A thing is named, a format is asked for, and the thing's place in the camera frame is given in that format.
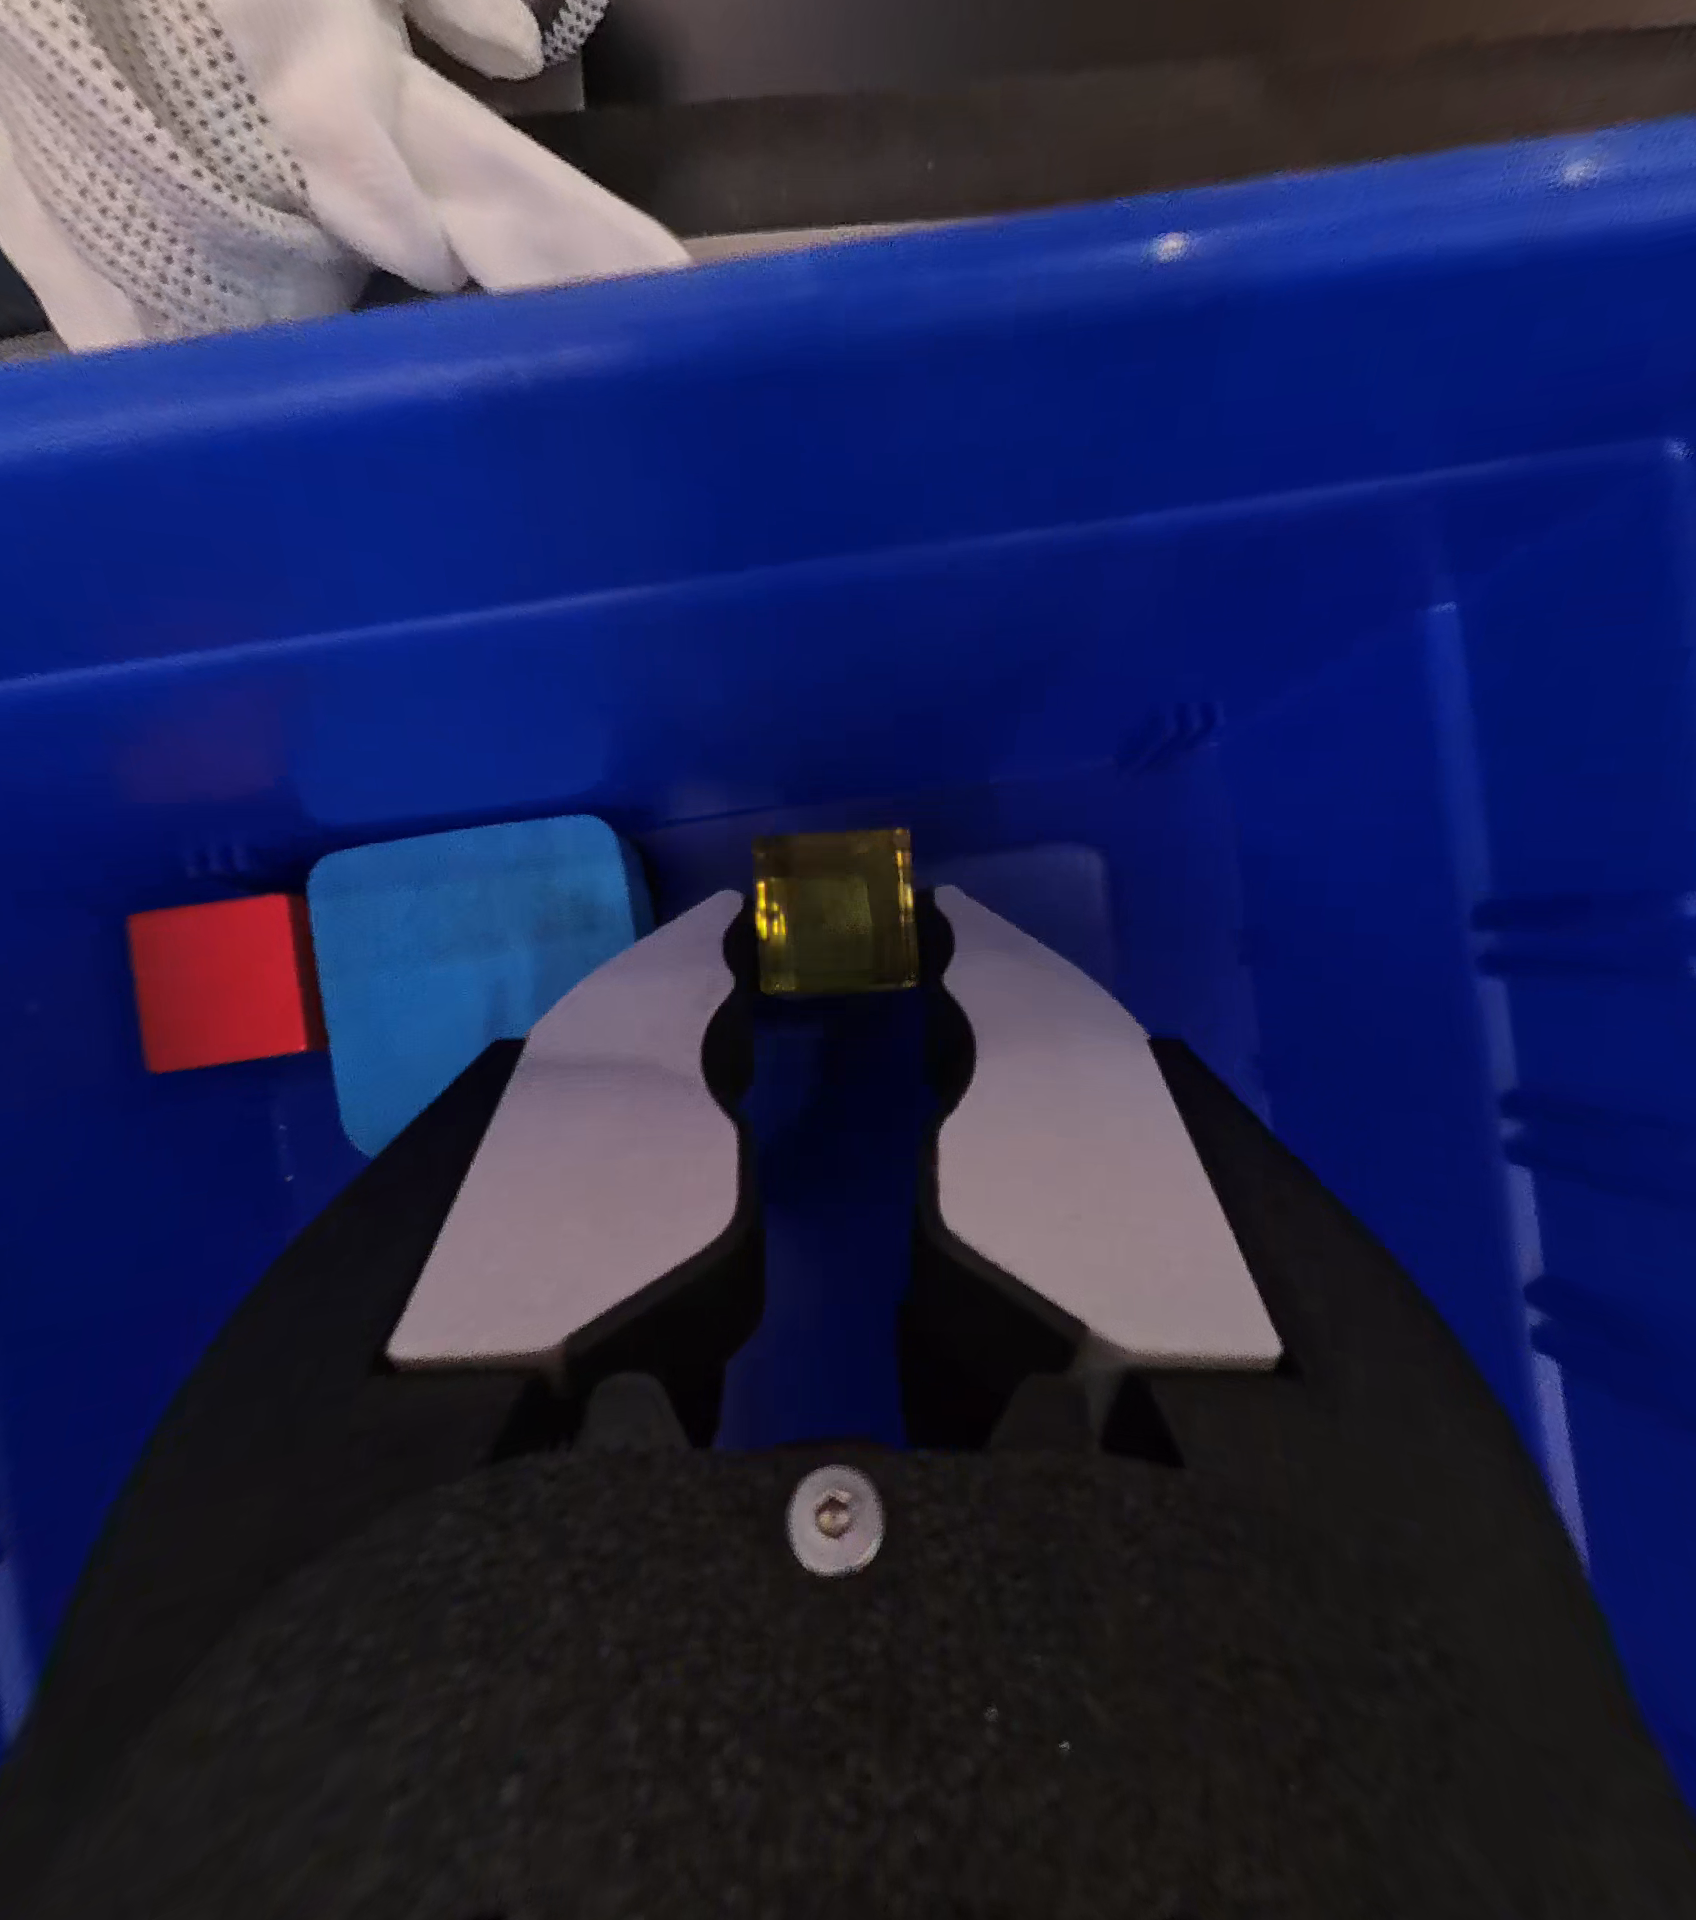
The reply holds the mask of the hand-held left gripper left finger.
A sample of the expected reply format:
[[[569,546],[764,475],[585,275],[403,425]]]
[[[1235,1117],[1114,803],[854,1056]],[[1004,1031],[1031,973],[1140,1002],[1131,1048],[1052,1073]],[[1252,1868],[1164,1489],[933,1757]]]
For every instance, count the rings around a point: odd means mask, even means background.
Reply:
[[[393,1371],[519,1376],[562,1413],[645,1376],[692,1447],[715,1442],[762,1319],[734,932],[743,898],[717,891],[529,1031],[389,1335]]]

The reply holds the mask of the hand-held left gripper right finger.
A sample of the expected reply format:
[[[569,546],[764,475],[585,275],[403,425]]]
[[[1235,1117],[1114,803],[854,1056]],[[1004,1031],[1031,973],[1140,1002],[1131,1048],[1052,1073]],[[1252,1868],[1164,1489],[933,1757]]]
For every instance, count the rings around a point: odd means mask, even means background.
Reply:
[[[1142,1020],[957,884],[929,920],[909,1444],[984,1449],[1048,1382],[1099,1439],[1132,1382],[1274,1376],[1285,1341]]]

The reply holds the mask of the small blue piece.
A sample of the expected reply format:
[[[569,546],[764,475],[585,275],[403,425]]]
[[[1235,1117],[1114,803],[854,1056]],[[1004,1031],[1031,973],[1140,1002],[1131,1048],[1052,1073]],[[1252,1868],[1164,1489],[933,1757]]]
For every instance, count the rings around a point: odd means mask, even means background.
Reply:
[[[654,927],[641,853],[583,815],[336,850],[304,898],[338,1123],[368,1159]]]

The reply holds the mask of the yellow transparent cube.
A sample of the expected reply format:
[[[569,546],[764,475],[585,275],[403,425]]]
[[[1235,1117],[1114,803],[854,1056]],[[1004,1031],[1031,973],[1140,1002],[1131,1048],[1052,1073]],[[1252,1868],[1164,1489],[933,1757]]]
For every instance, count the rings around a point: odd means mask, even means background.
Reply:
[[[909,829],[762,834],[753,872],[762,994],[875,997],[921,985]]]

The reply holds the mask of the blue plastic bin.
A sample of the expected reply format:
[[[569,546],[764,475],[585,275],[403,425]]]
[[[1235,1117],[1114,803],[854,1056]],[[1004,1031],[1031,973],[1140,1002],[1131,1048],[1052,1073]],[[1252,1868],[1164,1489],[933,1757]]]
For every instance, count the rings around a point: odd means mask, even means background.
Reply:
[[[1427,1288],[1696,1799],[1696,119],[0,367],[0,1758],[362,1169],[127,920],[590,815],[933,884]]]

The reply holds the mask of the small red piece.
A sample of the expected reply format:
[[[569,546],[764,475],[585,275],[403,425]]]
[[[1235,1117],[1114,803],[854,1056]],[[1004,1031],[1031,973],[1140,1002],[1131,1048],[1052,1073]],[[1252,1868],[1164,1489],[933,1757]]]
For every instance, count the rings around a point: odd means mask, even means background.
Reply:
[[[124,929],[140,1056],[153,1074],[329,1047],[308,901],[300,894],[144,911]]]

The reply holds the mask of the white crumpled cloth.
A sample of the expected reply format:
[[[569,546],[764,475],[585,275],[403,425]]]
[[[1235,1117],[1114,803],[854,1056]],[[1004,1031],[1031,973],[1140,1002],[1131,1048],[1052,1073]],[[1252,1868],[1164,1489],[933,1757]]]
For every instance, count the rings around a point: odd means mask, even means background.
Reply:
[[[0,3],[0,252],[72,353],[685,268],[465,87],[577,58],[607,5]]]

